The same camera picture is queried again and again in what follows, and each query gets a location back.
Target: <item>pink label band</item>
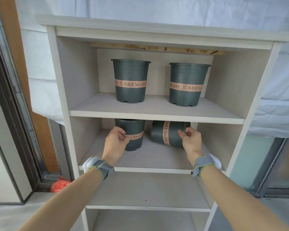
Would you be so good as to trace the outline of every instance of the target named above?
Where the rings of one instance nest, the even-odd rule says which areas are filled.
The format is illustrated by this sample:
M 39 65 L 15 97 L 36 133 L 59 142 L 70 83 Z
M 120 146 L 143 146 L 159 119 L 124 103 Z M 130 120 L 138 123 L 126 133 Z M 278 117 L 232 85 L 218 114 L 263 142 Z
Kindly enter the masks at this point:
M 169 124 L 170 124 L 170 121 L 165 121 L 164 128 L 163 128 L 163 140 L 164 140 L 165 145 L 168 145 L 168 146 L 170 146 L 170 143 L 169 143 Z
M 201 91 L 203 85 L 192 85 L 184 83 L 170 82 L 170 88 L 179 91 Z
M 136 140 L 136 139 L 140 139 L 143 135 L 144 135 L 144 132 L 141 132 L 137 135 L 124 135 L 124 137 L 126 138 L 127 136 L 129 136 L 131 140 Z
M 140 88 L 146 87 L 147 81 L 127 81 L 127 80 L 119 80 L 115 79 L 115 84 L 118 87 L 129 87 L 129 88 Z

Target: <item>wooden shelf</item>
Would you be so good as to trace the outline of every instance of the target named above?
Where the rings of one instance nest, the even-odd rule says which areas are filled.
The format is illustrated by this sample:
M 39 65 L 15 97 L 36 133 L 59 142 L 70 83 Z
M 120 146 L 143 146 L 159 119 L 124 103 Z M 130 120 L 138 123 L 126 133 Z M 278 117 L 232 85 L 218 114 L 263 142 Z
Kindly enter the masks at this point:
M 102 130 L 95 139 L 88 153 L 80 162 L 79 169 L 83 170 L 83 163 L 90 156 L 102 157 L 105 138 L 109 130 Z M 202 152 L 209 154 L 209 150 L 202 144 Z M 150 140 L 144 135 L 142 147 L 136 151 L 125 151 L 116 163 L 115 171 L 121 172 L 151 172 L 151 173 L 179 173 L 190 174 L 193 169 L 183 148 L 170 147 Z
M 196 231 L 189 212 L 99 210 L 93 231 Z
M 222 124 L 243 124 L 244 119 L 223 109 L 213 102 L 200 98 L 195 107 L 181 107 L 168 102 L 163 95 L 146 95 L 137 104 L 121 103 L 115 93 L 97 93 L 70 110 L 71 116 L 126 118 L 144 120 L 167 120 L 206 122 Z
M 190 175 L 116 172 L 101 184 L 86 208 L 210 212 L 211 208 Z

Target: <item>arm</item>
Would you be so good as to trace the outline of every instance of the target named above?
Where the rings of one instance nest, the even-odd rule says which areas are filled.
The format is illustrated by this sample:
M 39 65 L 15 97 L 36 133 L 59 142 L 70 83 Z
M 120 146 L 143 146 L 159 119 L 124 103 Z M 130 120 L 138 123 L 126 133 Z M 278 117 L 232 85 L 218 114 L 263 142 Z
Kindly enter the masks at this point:
M 129 142 L 124 134 L 123 129 L 114 127 L 106 137 L 102 160 L 112 167 Z M 101 181 L 101 173 L 90 169 L 48 200 L 18 231 L 70 230 Z
M 186 134 L 179 130 L 187 157 L 194 166 L 201 152 L 201 134 L 191 127 Z M 289 227 L 258 199 L 231 181 L 214 165 L 204 167 L 201 178 L 214 197 L 220 210 L 235 231 L 276 230 L 288 231 Z

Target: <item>dark green plastic pot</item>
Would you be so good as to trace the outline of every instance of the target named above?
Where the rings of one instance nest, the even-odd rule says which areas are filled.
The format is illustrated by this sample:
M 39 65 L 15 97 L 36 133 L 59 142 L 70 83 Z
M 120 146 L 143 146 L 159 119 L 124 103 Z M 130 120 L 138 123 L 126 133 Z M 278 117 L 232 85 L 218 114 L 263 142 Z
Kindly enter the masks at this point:
M 190 122 L 153 121 L 151 139 L 156 143 L 172 147 L 183 147 L 178 130 L 185 132 L 187 127 L 190 127 Z
M 138 103 L 144 101 L 148 76 L 148 61 L 111 59 L 115 72 L 117 101 Z
M 145 120 L 118 119 L 115 118 L 116 126 L 125 130 L 126 135 L 131 135 L 132 139 L 126 145 L 126 151 L 134 151 L 142 146 Z
M 169 63 L 169 102 L 179 106 L 198 104 L 206 73 L 211 65 L 193 63 Z

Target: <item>orange plastic bag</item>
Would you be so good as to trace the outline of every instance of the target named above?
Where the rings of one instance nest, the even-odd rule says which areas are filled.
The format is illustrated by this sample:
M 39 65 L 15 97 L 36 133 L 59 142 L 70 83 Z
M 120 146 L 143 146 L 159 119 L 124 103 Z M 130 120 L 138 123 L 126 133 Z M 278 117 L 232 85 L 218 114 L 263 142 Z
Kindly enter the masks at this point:
M 63 180 L 63 177 L 59 177 L 59 180 L 54 182 L 51 186 L 50 192 L 58 193 L 64 187 L 69 185 L 71 181 Z

